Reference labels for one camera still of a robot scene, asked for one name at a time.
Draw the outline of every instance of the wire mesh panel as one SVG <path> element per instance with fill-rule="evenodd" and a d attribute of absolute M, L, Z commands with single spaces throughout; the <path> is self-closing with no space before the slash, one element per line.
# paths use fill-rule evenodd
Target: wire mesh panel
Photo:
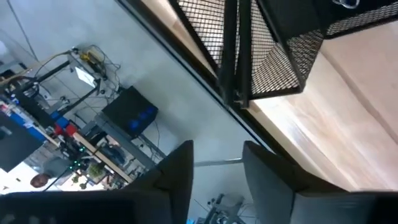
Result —
<path fill-rule="evenodd" d="M 378 26 L 398 18 L 398 1 L 361 0 L 355 9 L 347 9 L 332 1 L 316 2 L 325 29 L 325 38 L 331 39 Z"/>
<path fill-rule="evenodd" d="M 224 42 L 225 0 L 169 1 L 199 47 L 204 46 L 203 54 L 217 71 L 223 64 L 221 56 Z M 250 99 L 301 92 L 322 44 L 320 30 L 306 27 L 295 34 L 284 32 L 288 23 L 279 21 L 279 16 L 285 17 L 285 15 L 278 14 L 274 17 L 274 21 L 270 21 L 266 19 L 257 0 L 252 0 L 251 7 Z M 236 60 L 239 55 L 240 41 L 239 15 L 237 17 Z"/>

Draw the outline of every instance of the concrete floor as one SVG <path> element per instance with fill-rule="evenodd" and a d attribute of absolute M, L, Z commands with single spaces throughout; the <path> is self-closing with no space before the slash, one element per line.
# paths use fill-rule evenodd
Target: concrete floor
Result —
<path fill-rule="evenodd" d="M 186 139 L 195 141 L 195 161 L 232 159 L 241 156 L 250 135 L 114 1 L 110 0 L 11 0 L 39 60 L 81 44 L 96 44 L 114 63 L 124 86 L 134 85 L 160 112 L 160 148 L 169 152 Z M 0 29 L 21 46 L 29 46 L 6 0 L 0 0 Z M 47 68 L 62 62 L 54 60 Z M 89 87 L 77 78 L 60 74 L 45 84 L 54 98 L 81 96 Z M 90 104 L 101 102 L 90 101 Z M 81 110 L 90 120 L 94 112 Z M 145 134 L 157 141 L 157 130 Z M 243 195 L 243 213 L 255 223 L 255 213 L 242 165 L 195 169 L 189 218 L 204 217 L 206 202 L 218 194 Z"/>

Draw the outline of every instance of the black metal mesh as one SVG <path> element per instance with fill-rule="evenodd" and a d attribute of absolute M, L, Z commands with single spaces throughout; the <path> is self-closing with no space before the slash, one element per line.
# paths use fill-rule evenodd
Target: black metal mesh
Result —
<path fill-rule="evenodd" d="M 169 0 L 179 6 L 196 35 L 201 40 L 209 55 L 218 67 L 221 66 L 224 29 L 225 0 Z M 273 39 L 270 30 L 258 8 L 252 0 L 252 99 L 276 96 L 275 92 L 291 90 L 300 91 L 307 79 L 317 56 L 322 35 L 320 31 L 287 40 L 289 49 L 284 50 L 278 41 Z M 239 50 L 237 30 L 236 55 Z"/>
<path fill-rule="evenodd" d="M 398 17 L 398 2 L 394 2 L 388 6 L 380 7 L 372 11 L 362 13 L 358 16 L 350 17 L 348 19 L 343 19 L 341 21 L 335 22 L 329 26 L 326 31 L 327 35 L 335 35 L 343 31 L 354 29 L 356 27 L 364 27 L 368 24 L 374 24 L 378 21 L 383 21 L 388 18 Z"/>

